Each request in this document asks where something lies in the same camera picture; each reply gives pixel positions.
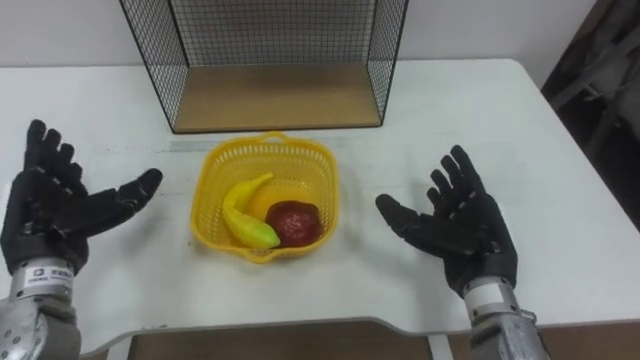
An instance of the toy fruit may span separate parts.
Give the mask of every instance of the toy fruit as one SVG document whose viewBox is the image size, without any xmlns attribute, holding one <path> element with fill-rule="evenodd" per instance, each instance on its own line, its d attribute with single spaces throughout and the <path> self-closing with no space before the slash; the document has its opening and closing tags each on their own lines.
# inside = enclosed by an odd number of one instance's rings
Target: toy fruit
<svg viewBox="0 0 640 360">
<path fill-rule="evenodd" d="M 258 188 L 273 178 L 273 173 L 236 184 L 222 201 L 222 216 L 231 233 L 243 244 L 255 249 L 270 249 L 280 245 L 274 229 L 266 223 L 242 213 Z"/>
<path fill-rule="evenodd" d="M 267 224 L 280 238 L 280 247 L 303 247 L 313 244 L 322 235 L 320 212 L 313 204 L 282 201 L 272 205 Z"/>
</svg>

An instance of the basket handle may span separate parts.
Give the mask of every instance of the basket handle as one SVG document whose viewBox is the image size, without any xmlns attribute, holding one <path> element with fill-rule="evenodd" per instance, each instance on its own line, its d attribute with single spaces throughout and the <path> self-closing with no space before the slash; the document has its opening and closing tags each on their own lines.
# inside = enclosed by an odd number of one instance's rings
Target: basket handle
<svg viewBox="0 0 640 360">
<path fill-rule="evenodd" d="M 288 137 L 287 135 L 285 135 L 284 133 L 282 133 L 280 131 L 269 131 L 269 132 L 266 132 L 266 133 L 264 133 L 262 135 L 259 135 L 259 136 L 255 137 L 255 140 L 256 141 L 260 141 L 260 142 L 266 142 L 269 139 L 279 139 L 283 143 L 292 141 L 292 138 Z"/>
</svg>

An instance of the yellow basket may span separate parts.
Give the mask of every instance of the yellow basket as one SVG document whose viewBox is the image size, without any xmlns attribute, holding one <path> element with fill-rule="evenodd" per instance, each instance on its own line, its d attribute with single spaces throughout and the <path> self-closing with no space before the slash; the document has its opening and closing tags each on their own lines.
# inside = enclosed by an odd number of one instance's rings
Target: yellow basket
<svg viewBox="0 0 640 360">
<path fill-rule="evenodd" d="M 246 213 L 260 220 L 271 205 L 286 200 L 314 204 L 320 210 L 323 233 L 309 246 L 250 249 L 229 231 L 222 218 L 222 200 L 237 183 L 268 172 L 275 177 L 255 193 Z M 237 138 L 216 147 L 207 156 L 191 208 L 191 230 L 203 244 L 251 262 L 264 264 L 280 256 L 300 256 L 321 246 L 338 222 L 338 168 L 323 145 L 288 137 L 280 132 Z"/>
</svg>

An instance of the yellow banana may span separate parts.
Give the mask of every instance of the yellow banana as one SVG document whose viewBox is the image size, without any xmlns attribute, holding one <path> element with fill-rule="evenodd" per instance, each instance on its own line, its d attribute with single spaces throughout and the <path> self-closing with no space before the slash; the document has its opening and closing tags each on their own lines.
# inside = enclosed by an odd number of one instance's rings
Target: yellow banana
<svg viewBox="0 0 640 360">
<path fill-rule="evenodd" d="M 231 233 L 251 248 L 269 249 L 280 245 L 280 238 L 271 226 L 242 213 L 256 190 L 272 178 L 273 173 L 267 173 L 253 180 L 240 182 L 227 193 L 222 202 L 222 216 Z"/>
</svg>

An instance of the apple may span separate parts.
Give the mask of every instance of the apple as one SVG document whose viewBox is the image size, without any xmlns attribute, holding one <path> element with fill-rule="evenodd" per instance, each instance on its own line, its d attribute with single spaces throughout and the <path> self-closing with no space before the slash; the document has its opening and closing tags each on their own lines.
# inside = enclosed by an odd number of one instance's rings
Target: apple
<svg viewBox="0 0 640 360">
<path fill-rule="evenodd" d="M 322 235 L 320 211 L 313 204 L 299 201 L 273 204 L 265 222 L 278 234 L 281 248 L 311 245 Z"/>
</svg>

